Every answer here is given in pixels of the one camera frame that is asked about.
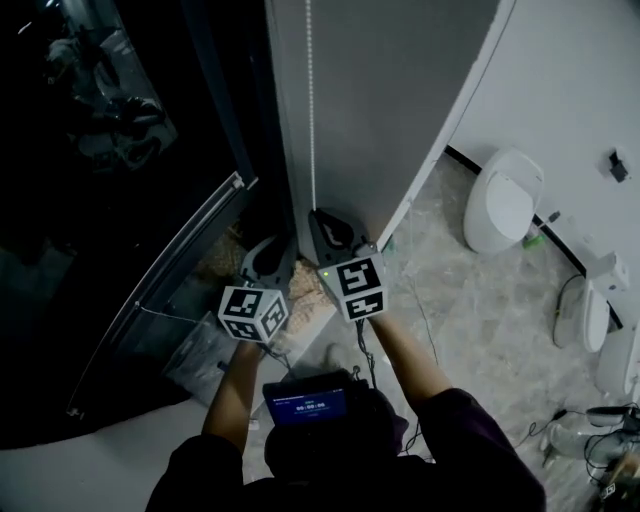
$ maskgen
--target transparent plastic sheet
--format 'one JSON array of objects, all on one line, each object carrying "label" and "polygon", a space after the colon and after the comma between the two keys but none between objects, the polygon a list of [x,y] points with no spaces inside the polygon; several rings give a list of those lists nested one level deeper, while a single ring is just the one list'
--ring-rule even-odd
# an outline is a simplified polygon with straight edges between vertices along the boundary
[{"label": "transparent plastic sheet", "polygon": [[208,407],[224,375],[220,366],[229,364],[236,346],[237,341],[207,312],[173,353],[163,375]]}]

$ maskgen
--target green object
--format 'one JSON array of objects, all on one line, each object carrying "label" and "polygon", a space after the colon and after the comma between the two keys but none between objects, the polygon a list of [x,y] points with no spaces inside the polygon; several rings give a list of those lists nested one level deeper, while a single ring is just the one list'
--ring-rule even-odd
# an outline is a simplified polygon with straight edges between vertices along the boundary
[{"label": "green object", "polygon": [[531,249],[536,245],[540,245],[542,242],[544,242],[544,237],[542,235],[538,235],[538,236],[534,236],[533,238],[530,238],[529,240],[525,240],[524,242],[522,242],[522,247],[524,249]]}]

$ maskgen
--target person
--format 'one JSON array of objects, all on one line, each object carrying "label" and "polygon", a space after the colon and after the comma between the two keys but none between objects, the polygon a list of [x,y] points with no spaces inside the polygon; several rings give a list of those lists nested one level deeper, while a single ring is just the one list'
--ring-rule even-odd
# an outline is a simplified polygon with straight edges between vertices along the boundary
[{"label": "person", "polygon": [[[370,317],[370,322],[418,416],[435,464],[416,455],[390,456],[373,445],[370,450],[379,454],[378,460],[356,456],[362,451],[350,446],[358,446],[362,434],[375,430],[371,425],[370,429],[344,429],[343,435],[351,439],[340,443],[340,449],[349,453],[343,458],[335,453],[325,455],[312,474],[308,464],[294,463],[286,471],[269,464],[273,478],[243,486],[242,454],[261,352],[256,344],[240,342],[202,434],[172,454],[147,511],[212,510],[216,505],[245,503],[326,508],[338,503],[404,502],[429,510],[545,510],[542,485],[476,400],[454,388],[426,350],[391,315],[381,313]],[[291,439],[294,445],[300,440]],[[306,454],[313,456],[307,447],[290,450],[298,452],[298,460]]]}]

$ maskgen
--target tile floor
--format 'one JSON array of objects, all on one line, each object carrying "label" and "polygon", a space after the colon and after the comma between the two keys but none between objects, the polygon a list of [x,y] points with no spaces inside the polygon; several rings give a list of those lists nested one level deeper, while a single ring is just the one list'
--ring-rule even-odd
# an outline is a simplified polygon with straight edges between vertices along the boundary
[{"label": "tile floor", "polygon": [[[412,291],[415,283],[440,366],[456,387],[474,394],[516,444],[531,422],[544,425],[559,408],[584,410],[605,400],[593,385],[597,356],[578,344],[559,350],[550,336],[559,289],[576,269],[551,243],[529,250],[518,245],[493,257],[470,251],[463,241],[462,218],[473,180],[471,171],[446,155],[436,165],[385,251],[392,283],[390,309],[431,351]],[[406,441],[415,415],[369,326],[365,338],[376,357],[378,387],[398,414],[411,422]],[[339,315],[296,368],[318,366],[331,344],[340,347],[337,352],[346,368],[358,364],[368,373],[355,328]],[[262,451],[272,426],[266,407],[257,411],[256,419],[260,428],[250,432],[245,482],[270,475]],[[574,426],[584,422],[577,415],[565,420]],[[549,510],[583,509],[595,490],[588,483],[584,461],[560,459],[544,470],[538,441],[527,440],[518,452],[544,483]],[[411,451],[428,454],[422,438]]]}]

